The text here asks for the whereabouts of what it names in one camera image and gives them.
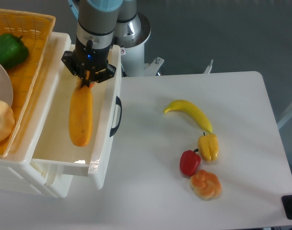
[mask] yellow basket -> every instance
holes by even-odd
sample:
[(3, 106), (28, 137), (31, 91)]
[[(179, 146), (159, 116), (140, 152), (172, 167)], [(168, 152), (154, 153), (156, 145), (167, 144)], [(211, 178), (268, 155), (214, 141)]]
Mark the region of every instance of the yellow basket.
[(16, 124), (10, 136), (0, 143), (0, 157), (6, 157), (19, 130), (54, 24), (53, 16), (0, 9), (0, 35), (23, 36), (21, 40), (30, 53), (22, 64), (7, 70), (12, 81), (12, 110)]

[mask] green bell pepper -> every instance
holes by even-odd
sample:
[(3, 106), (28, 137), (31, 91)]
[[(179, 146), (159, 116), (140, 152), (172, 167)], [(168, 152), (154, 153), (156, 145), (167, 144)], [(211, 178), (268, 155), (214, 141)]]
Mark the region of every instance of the green bell pepper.
[(26, 60), (29, 50), (21, 41), (22, 36), (13, 34), (0, 35), (0, 64), (10, 69)]

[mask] orange bread roll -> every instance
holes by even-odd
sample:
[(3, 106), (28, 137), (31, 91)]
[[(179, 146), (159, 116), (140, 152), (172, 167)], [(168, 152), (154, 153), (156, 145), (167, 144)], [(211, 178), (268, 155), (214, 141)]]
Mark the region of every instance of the orange bread roll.
[(222, 186), (218, 177), (205, 170), (199, 170), (196, 174), (190, 177), (190, 185), (194, 192), (203, 200), (217, 198), (221, 191)]

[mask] white plate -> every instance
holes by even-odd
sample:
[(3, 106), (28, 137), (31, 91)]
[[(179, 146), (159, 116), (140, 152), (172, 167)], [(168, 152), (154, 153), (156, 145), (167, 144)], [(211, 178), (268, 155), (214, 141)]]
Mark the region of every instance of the white plate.
[(12, 82), (6, 70), (0, 64), (0, 100), (12, 105), (13, 92)]

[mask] toy banana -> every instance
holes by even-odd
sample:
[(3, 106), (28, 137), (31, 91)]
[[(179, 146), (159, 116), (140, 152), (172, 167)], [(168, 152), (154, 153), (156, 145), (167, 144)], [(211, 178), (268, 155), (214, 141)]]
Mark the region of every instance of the toy banana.
[(181, 111), (190, 115), (197, 124), (206, 132), (212, 133), (212, 124), (205, 114), (192, 102), (186, 100), (174, 100), (165, 109), (164, 114), (168, 111)]

